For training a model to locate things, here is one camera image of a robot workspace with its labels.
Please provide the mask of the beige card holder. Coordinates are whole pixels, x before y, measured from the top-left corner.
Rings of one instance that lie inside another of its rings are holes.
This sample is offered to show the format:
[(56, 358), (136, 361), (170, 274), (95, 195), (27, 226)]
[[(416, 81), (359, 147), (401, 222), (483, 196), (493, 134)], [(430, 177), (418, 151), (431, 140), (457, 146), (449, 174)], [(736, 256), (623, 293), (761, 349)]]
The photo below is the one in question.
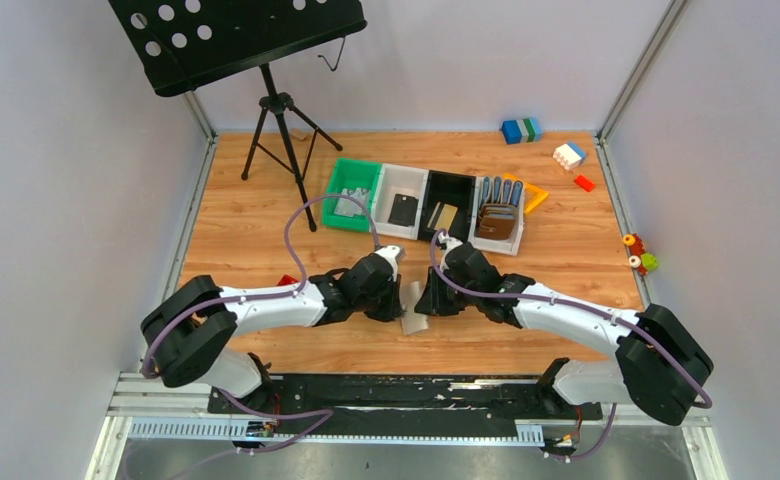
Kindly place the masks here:
[(412, 336), (429, 329), (428, 316), (415, 311), (422, 294), (423, 287), (419, 281), (408, 283), (400, 289), (400, 302), (403, 308), (400, 325), (405, 336)]

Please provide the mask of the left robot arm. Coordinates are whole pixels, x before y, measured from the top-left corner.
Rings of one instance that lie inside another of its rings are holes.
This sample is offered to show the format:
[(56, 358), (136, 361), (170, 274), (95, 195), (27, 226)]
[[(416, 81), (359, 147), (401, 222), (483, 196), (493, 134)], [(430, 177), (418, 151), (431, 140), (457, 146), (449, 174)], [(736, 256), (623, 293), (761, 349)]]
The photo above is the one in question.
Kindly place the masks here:
[(380, 322), (403, 314), (401, 247), (390, 245), (353, 267), (314, 275), (284, 286), (220, 287), (209, 275), (193, 278), (141, 323), (148, 345), (142, 372), (168, 388), (203, 383), (245, 398), (263, 387), (268, 374), (253, 354), (228, 348), (248, 333), (279, 327), (319, 327), (362, 313)]

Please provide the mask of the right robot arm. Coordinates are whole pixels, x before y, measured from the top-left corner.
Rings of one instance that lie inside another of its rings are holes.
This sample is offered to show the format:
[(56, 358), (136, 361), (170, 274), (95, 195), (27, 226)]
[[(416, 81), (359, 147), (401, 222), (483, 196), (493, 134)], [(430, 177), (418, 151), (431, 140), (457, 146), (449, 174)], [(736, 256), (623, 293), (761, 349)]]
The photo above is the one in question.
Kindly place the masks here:
[(714, 363), (669, 308), (608, 307), (502, 274), (471, 243), (445, 233), (432, 239), (429, 257), (418, 311), (445, 317), (473, 307), (494, 323), (549, 332), (605, 355), (550, 366), (545, 375), (564, 403), (629, 403), (670, 426), (681, 425), (693, 408), (713, 407), (704, 386)]

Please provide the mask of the red object under arm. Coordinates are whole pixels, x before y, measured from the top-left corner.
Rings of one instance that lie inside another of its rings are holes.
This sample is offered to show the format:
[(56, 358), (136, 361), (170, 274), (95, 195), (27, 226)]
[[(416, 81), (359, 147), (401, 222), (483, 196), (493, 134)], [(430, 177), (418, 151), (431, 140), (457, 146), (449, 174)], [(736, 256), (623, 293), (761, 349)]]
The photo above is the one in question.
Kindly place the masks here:
[(278, 286), (293, 285), (293, 284), (298, 284), (299, 282), (300, 280), (293, 276), (283, 275), (278, 281), (277, 285)]

